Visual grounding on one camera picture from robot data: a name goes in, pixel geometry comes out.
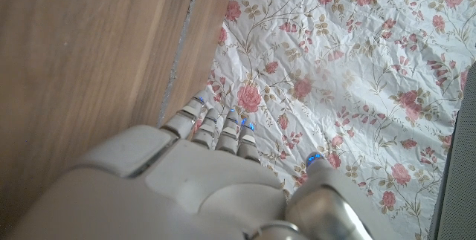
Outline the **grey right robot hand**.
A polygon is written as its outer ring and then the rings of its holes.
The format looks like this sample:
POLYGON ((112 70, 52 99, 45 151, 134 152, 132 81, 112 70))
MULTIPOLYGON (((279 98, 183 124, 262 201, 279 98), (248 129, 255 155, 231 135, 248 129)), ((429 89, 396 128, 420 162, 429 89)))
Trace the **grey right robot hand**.
POLYGON ((84 154, 12 239, 395 239, 389 221, 320 153, 286 197, 262 166, 254 125, 199 115, 199 92, 163 126, 134 126, 84 154))

